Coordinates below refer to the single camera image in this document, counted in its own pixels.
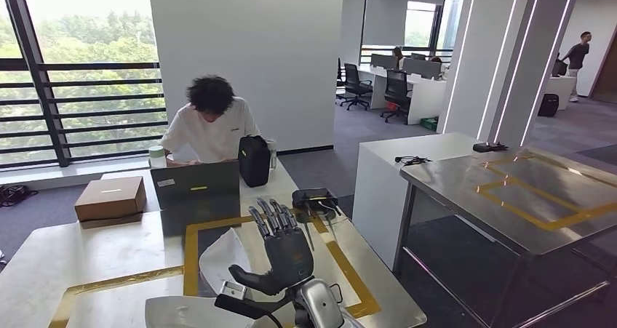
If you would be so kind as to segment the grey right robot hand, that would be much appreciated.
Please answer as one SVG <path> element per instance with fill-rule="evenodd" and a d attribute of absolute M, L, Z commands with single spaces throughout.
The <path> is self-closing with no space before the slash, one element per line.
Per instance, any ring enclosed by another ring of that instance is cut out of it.
<path fill-rule="evenodd" d="M 274 296 L 281 291 L 310 279 L 314 258 L 304 232 L 290 209 L 275 199 L 257 198 L 257 206 L 248 211 L 263 239 L 271 269 L 265 273 L 250 273 L 237 264 L 228 270 L 235 282 Z"/>

